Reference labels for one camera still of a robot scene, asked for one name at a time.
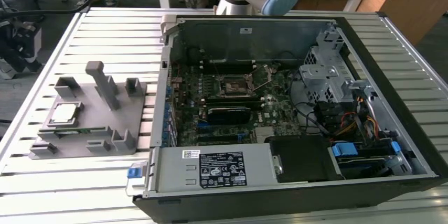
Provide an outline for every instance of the warning symbols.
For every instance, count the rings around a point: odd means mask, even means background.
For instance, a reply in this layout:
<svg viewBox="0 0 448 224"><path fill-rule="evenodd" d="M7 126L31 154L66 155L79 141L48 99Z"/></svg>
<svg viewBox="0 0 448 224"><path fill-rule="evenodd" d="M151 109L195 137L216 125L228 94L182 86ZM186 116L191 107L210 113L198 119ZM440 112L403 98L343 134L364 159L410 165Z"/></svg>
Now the warning symbols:
<svg viewBox="0 0 448 224"><path fill-rule="evenodd" d="M210 171L208 168L202 168L202 176L210 176Z"/></svg>
<svg viewBox="0 0 448 224"><path fill-rule="evenodd" d="M243 152L200 154L199 158L203 188L247 185Z"/></svg>

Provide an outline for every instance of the aluminum extrusion table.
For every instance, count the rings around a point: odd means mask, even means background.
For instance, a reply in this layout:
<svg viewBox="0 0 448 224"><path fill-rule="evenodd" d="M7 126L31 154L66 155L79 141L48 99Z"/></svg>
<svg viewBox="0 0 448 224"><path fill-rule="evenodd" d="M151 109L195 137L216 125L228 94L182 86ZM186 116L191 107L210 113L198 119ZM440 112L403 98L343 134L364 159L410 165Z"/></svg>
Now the aluminum extrusion table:
<svg viewBox="0 0 448 224"><path fill-rule="evenodd" d="M154 223L132 204L124 188L128 167L148 158L164 14L212 14L212 11L94 8L75 15L0 142L0 223ZM375 13L292 12L290 15L348 19L448 160L447 84L388 19ZM148 83L139 151L131 156L31 160L30 147L56 96L52 85L62 76L75 76L79 83L92 83L84 73L90 60L104 62L104 72L116 82L139 77ZM448 189L440 186L406 194L376 207L234 219L232 223L422 223L423 220L447 223L447 206Z"/></svg>

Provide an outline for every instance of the yellow wire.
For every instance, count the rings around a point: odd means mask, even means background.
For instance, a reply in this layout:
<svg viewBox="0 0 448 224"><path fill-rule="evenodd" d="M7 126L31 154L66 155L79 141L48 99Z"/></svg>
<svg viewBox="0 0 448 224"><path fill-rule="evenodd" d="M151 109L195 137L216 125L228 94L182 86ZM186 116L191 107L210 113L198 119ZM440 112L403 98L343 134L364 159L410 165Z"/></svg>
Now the yellow wire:
<svg viewBox="0 0 448 224"><path fill-rule="evenodd" d="M346 128L342 130L340 133L336 134L336 136L339 136L340 134L344 134L347 131L350 131L352 128L355 127L355 122Z"/></svg>

